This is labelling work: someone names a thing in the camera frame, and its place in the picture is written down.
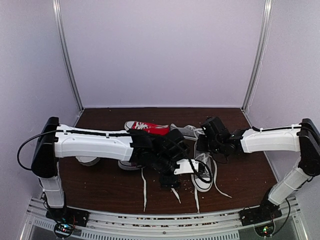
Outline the grey sneaker with laces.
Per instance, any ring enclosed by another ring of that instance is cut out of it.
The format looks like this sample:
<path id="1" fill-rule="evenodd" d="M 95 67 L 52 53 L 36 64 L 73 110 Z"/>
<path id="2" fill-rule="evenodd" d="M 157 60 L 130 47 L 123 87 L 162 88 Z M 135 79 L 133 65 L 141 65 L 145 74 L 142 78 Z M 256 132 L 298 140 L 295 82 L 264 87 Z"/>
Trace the grey sneaker with laces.
<path id="1" fill-rule="evenodd" d="M 194 159 L 198 162 L 198 173 L 200 175 L 200 178 L 205 180 L 206 182 L 203 182 L 197 175 L 192 174 L 191 175 L 191 181 L 194 186 L 194 199 L 196 204 L 197 213 L 200 213 L 200 203 L 199 203 L 199 196 L 198 193 L 206 193 L 208 192 L 212 186 L 215 187 L 215 189 L 223 196 L 232 198 L 227 193 L 224 193 L 218 188 L 217 185 L 217 170 L 218 166 L 216 161 L 211 157 L 211 155 L 208 152 L 200 152 L 195 151 L 194 153 Z"/>

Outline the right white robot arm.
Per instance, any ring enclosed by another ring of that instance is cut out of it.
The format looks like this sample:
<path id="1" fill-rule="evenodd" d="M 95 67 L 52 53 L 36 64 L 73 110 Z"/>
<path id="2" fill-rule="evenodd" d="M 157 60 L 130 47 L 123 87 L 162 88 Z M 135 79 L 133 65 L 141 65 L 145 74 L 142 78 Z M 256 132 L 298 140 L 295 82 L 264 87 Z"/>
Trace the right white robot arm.
<path id="1" fill-rule="evenodd" d="M 293 169 L 270 188 L 256 210 L 259 220 L 268 220 L 293 192 L 320 174 L 320 132 L 309 118 L 274 128 L 251 127 L 230 132 L 219 117 L 201 124 L 204 151 L 229 157 L 257 152 L 291 152 L 298 155 Z"/>

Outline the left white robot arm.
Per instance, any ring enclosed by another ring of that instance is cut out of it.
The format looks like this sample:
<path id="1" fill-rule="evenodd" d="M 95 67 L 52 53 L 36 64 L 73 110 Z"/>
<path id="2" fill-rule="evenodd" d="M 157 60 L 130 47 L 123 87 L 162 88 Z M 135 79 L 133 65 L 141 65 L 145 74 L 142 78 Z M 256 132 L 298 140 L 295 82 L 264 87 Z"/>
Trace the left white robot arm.
<path id="1" fill-rule="evenodd" d="M 177 175 L 191 174 L 198 169 L 189 158 L 184 139 L 178 129 L 167 130 L 164 134 L 139 128 L 94 130 L 61 124 L 59 118 L 53 116 L 40 134 L 19 146 L 16 157 L 20 158 L 27 143 L 36 140 L 31 166 L 22 168 L 38 177 L 48 209 L 61 222 L 67 222 L 72 218 L 72 211 L 66 205 L 58 169 L 60 159 L 75 157 L 83 164 L 91 164 L 101 158 L 151 167 L 162 177 L 162 185 L 174 188 Z"/>

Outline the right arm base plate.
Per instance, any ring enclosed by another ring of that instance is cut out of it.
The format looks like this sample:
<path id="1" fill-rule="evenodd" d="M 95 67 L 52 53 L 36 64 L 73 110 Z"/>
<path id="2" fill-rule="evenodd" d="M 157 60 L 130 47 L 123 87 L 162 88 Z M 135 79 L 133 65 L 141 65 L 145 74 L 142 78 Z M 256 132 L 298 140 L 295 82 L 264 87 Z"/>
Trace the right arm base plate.
<path id="1" fill-rule="evenodd" d="M 255 225 L 282 216 L 282 212 L 278 208 L 269 206 L 258 206 L 246 208 L 239 212 L 239 218 L 242 226 Z"/>

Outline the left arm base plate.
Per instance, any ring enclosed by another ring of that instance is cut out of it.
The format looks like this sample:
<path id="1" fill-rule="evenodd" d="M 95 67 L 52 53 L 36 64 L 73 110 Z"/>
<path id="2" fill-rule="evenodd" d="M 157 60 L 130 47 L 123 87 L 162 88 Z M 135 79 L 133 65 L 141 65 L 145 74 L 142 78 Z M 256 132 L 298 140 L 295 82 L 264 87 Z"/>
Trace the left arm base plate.
<path id="1" fill-rule="evenodd" d="M 50 208 L 46 217 L 57 222 L 70 224 L 72 226 L 86 227 L 90 213 L 86 210 L 75 208 Z"/>

